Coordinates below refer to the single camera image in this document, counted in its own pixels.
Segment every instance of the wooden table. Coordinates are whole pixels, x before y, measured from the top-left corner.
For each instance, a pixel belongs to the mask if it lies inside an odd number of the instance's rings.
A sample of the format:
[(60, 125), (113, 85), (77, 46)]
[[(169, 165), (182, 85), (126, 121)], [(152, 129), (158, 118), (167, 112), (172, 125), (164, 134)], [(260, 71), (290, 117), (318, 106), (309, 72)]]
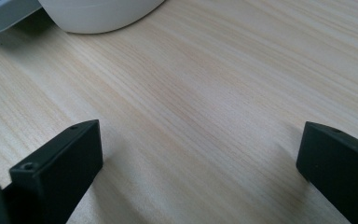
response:
[(168, 0), (102, 35), (0, 34), (0, 185), (99, 119), (69, 223), (348, 223), (295, 167), (306, 120), (358, 138), (358, 1)]

